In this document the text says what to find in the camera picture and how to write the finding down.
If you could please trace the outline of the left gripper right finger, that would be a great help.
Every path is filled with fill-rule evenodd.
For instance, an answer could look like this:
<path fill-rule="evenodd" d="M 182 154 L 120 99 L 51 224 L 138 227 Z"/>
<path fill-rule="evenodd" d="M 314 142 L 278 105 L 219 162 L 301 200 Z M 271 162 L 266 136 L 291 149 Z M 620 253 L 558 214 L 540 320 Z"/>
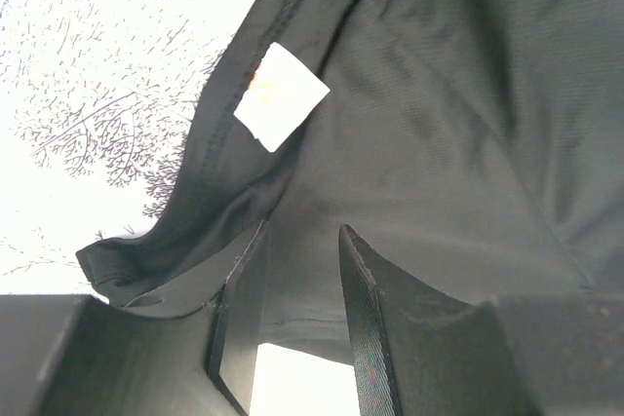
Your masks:
<path fill-rule="evenodd" d="M 619 415 L 623 298 L 451 298 L 352 227 L 339 263 L 364 415 Z"/>

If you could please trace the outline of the black t-shirt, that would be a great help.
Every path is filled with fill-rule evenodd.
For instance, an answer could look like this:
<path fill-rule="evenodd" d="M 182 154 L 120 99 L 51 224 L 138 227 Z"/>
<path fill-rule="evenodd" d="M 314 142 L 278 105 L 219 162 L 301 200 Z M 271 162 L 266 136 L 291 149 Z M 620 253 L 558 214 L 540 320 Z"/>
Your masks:
<path fill-rule="evenodd" d="M 623 287 L 623 0 L 256 0 L 117 307 L 270 237 L 260 338 L 348 363 L 338 232 L 467 303 Z"/>

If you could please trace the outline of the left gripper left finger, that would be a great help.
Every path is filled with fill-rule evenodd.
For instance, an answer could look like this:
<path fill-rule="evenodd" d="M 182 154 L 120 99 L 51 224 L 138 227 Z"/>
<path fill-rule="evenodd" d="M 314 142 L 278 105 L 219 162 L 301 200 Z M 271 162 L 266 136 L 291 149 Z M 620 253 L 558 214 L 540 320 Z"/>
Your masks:
<path fill-rule="evenodd" d="M 246 415 L 267 223 L 116 308 L 91 295 L 1 299 L 5 415 Z"/>

